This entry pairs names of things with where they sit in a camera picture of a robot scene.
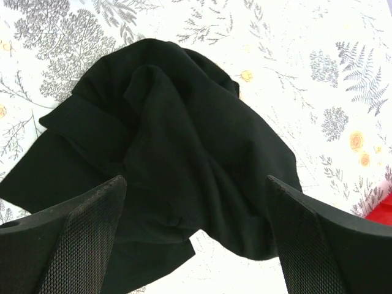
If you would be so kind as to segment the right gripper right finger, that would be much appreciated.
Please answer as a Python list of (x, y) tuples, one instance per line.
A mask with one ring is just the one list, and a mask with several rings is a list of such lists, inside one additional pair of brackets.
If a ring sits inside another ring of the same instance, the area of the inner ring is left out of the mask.
[(391, 293), (391, 227), (269, 176), (267, 208), (289, 293)]

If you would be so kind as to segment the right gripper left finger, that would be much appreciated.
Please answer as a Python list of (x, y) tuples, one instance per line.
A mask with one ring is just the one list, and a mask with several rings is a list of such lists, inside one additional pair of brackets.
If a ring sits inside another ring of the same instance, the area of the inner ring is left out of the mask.
[(1, 293), (100, 293), (125, 194), (117, 176), (1, 225)]

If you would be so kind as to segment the black floral print t-shirt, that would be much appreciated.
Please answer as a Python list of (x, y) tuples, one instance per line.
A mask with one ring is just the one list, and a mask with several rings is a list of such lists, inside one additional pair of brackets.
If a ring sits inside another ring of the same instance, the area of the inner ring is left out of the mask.
[(103, 293), (170, 274), (194, 256), (199, 230), (241, 257), (277, 256), (265, 181), (299, 189), (295, 155), (201, 54), (138, 41), (100, 58), (39, 122), (45, 132), (1, 181), (1, 198), (36, 213), (122, 176)]

